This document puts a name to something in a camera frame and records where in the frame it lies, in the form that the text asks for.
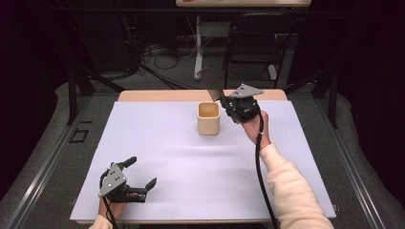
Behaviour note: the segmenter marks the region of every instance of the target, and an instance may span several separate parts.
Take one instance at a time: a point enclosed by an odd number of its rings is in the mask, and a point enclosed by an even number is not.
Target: wooden table
[[[177,0],[176,6],[183,8],[246,8],[246,11],[252,8],[306,8],[309,7],[311,0],[191,0],[184,2]],[[228,23],[220,22],[220,27],[215,26],[216,23],[209,23],[209,27],[213,27],[217,36],[227,36]],[[194,70],[194,79],[200,80],[201,77],[197,74],[203,67],[203,49],[202,49],[202,32],[201,18],[197,16],[196,23],[196,37],[197,37],[197,54],[196,54],[196,67]],[[275,72],[274,66],[269,68],[270,75]]]
[[[335,218],[301,124],[285,93],[264,90],[254,97],[271,115],[274,142],[314,187],[327,217]],[[142,187],[154,177],[158,182],[144,204],[127,205],[119,223],[269,222],[250,153],[254,146],[241,127],[222,111],[218,135],[197,133],[197,105],[210,100],[206,90],[122,92],[110,113],[71,219],[92,223],[100,173],[111,162],[136,156],[137,163],[123,171],[128,184]],[[265,166],[262,174],[266,175]],[[267,194],[272,202],[269,190]]]

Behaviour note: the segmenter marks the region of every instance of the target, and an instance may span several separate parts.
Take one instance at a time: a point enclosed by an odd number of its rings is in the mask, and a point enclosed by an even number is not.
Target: black cable
[[[265,198],[265,203],[267,206],[267,210],[270,213],[271,217],[271,222],[273,224],[273,228],[277,229],[277,221],[276,217],[274,216],[273,210],[270,205],[270,201],[268,200],[266,188],[265,188],[265,183],[263,182],[263,177],[262,177],[262,170],[260,167],[260,143],[262,142],[262,136],[263,136],[263,129],[264,129],[264,121],[263,121],[263,116],[260,112],[257,112],[257,115],[260,117],[260,128],[259,128],[259,133],[257,134],[257,139],[256,139],[256,150],[255,150],[255,161],[256,161],[256,172],[257,172],[257,178],[259,179],[260,183],[260,188],[262,190],[263,197]]]
[[[104,178],[107,177],[109,171],[110,170],[107,170],[106,172],[104,172],[104,174],[101,175],[100,183],[99,183],[100,190],[102,187],[102,182],[103,182]],[[110,204],[107,202],[107,198],[104,196],[101,199],[104,202],[105,208],[107,209],[107,212],[105,213],[105,218],[108,219],[111,222],[111,224],[113,224],[113,229],[119,229],[117,222],[116,222],[116,218],[114,217],[113,212],[111,211]]]

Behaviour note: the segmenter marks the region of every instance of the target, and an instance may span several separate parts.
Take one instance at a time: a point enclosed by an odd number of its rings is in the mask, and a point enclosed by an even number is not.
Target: dark curtain
[[[358,41],[344,52],[338,92],[352,104],[359,144],[386,188],[405,206],[405,140],[403,89],[405,76],[405,17],[400,1],[312,0],[311,10],[361,7],[360,31],[348,33],[344,21],[305,23],[292,60],[289,83],[325,68],[340,51],[343,37]]]
[[[52,118],[62,64],[24,1],[0,5],[1,178],[8,192]]]

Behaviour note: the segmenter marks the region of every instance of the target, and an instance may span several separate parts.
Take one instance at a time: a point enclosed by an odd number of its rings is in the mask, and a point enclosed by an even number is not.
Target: small wooden container
[[[215,102],[201,102],[198,107],[200,135],[217,135],[220,132],[220,106]]]

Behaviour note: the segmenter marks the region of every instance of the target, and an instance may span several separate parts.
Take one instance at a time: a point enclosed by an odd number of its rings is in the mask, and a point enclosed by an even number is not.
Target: chair leg
[[[280,73],[281,73],[281,68],[282,68],[282,67],[283,67],[283,63],[280,63],[280,64],[277,66],[277,75],[276,75],[276,79],[274,80],[274,86],[273,86],[274,89],[277,89],[278,81],[279,81],[279,79],[280,79]]]
[[[225,60],[224,67],[225,67],[224,89],[227,89],[227,75],[228,75],[228,67],[229,67],[229,61],[228,60]]]

